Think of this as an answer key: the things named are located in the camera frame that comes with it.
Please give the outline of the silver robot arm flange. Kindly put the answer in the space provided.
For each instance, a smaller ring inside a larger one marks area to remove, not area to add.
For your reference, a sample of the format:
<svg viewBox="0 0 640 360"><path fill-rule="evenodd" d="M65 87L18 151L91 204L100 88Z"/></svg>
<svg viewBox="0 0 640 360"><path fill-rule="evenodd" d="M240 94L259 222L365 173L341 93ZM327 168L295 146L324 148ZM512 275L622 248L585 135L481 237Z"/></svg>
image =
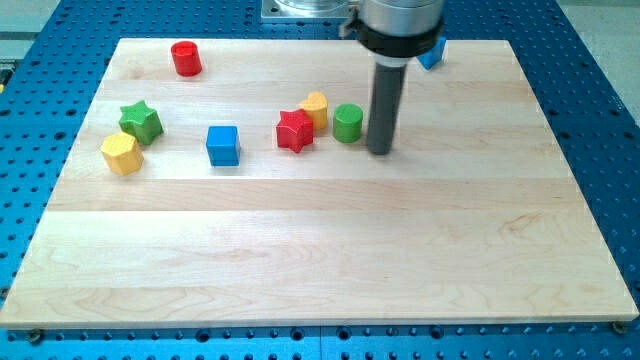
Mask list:
<svg viewBox="0 0 640 360"><path fill-rule="evenodd" d="M444 27L444 0L362 0L339 26L339 36L356 32L358 42L378 64L405 66L429 52Z"/></svg>

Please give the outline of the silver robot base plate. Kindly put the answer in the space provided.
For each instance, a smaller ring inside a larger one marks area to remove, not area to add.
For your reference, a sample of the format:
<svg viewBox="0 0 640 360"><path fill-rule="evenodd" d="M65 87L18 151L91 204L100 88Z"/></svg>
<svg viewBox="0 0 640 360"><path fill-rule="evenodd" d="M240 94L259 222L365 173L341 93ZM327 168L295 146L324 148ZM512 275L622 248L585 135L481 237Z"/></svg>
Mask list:
<svg viewBox="0 0 640 360"><path fill-rule="evenodd" d="M263 19L343 18L358 0L262 0Z"/></svg>

